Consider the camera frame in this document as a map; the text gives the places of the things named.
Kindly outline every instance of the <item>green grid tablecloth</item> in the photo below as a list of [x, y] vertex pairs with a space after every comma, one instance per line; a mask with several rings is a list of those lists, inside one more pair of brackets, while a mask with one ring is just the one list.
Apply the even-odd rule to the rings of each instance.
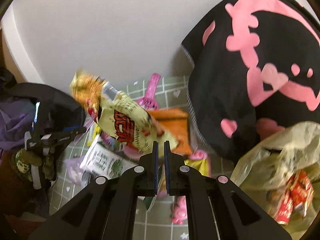
[[[181, 108], [188, 112], [186, 87], [188, 76], [167, 77], [160, 79], [156, 88], [155, 100], [160, 108]], [[148, 80], [135, 82], [121, 88], [134, 100], [142, 98], [145, 94]], [[80, 186], [71, 183], [64, 163], [65, 159], [81, 157], [88, 151], [88, 134], [75, 146], [68, 146], [58, 160], [58, 180], [49, 189], [50, 214], [54, 214], [59, 208], [67, 203], [81, 190]], [[233, 164], [224, 160], [215, 153], [210, 153], [212, 176], [230, 176]], [[188, 240], [187, 220], [183, 225], [171, 223], [172, 207], [174, 198], [172, 196], [158, 197], [149, 212], [141, 201], [138, 200], [133, 240]]]

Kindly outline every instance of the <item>snack bag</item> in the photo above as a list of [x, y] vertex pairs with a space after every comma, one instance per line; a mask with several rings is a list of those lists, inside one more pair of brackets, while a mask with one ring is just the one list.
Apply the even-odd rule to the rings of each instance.
[[153, 141], [157, 141], [159, 156], [163, 156], [165, 141], [170, 142], [171, 150], [178, 146], [178, 140], [170, 131], [108, 81], [78, 71], [70, 84], [70, 90], [72, 97], [101, 129], [119, 142], [148, 154], [152, 151]]

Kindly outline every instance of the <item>purple fabric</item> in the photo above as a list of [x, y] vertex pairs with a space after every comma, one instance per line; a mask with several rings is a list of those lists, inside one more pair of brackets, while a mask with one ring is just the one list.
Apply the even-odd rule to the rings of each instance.
[[24, 133], [31, 130], [35, 106], [26, 98], [8, 98], [0, 102], [0, 149], [24, 145]]

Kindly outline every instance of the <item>black bag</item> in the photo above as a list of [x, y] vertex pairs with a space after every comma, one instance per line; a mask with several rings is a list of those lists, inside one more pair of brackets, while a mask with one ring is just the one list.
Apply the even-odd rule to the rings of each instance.
[[319, 25], [294, 0], [223, 0], [182, 42], [199, 139], [237, 162], [297, 122], [320, 123]]

